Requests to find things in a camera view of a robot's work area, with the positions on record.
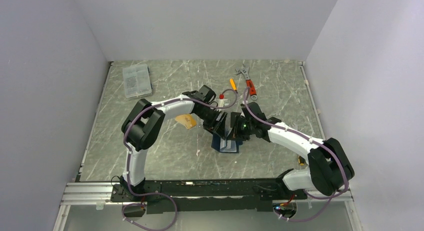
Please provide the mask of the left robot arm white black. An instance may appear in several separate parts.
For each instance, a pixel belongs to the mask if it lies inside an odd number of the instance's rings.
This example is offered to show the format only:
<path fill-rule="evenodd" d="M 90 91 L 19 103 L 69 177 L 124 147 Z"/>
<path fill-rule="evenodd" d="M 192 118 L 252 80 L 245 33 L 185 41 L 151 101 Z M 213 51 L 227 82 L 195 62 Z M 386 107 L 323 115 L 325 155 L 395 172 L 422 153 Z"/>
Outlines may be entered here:
<path fill-rule="evenodd" d="M 142 98 L 136 103 L 121 127 L 127 157 L 120 184 L 129 200 L 137 201 L 145 192 L 147 152 L 156 142 L 165 121 L 180 115 L 194 114 L 202 120 L 206 131 L 220 138 L 226 137 L 228 114 L 221 107 L 210 104 L 215 97 L 216 93 L 204 85 L 200 90 L 186 91 L 168 100 L 149 102 Z"/>

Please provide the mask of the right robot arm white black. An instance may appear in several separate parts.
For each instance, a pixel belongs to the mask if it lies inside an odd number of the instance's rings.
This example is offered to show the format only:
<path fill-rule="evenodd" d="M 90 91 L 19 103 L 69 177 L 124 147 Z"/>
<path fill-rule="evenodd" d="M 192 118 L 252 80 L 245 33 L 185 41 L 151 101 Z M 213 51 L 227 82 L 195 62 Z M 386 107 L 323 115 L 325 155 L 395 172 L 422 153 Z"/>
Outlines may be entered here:
<path fill-rule="evenodd" d="M 247 141 L 256 136 L 283 146 L 304 159 L 307 168 L 286 170 L 276 178 L 276 194 L 289 198 L 295 191 L 315 189 L 330 197 L 342 192 L 355 171 L 340 142 L 304 134 L 276 117 L 267 118 L 256 102 L 241 105 L 241 112 L 230 115 L 229 137 Z"/>

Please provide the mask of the blue leather card holder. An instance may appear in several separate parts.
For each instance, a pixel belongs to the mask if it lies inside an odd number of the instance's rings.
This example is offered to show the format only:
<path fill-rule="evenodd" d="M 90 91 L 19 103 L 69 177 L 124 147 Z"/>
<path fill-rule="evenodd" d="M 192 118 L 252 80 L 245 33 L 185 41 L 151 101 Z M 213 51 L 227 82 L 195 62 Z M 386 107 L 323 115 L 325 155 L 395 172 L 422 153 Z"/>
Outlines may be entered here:
<path fill-rule="evenodd" d="M 223 154 L 238 154 L 242 141 L 222 139 L 217 134 L 212 135 L 211 148 Z"/>

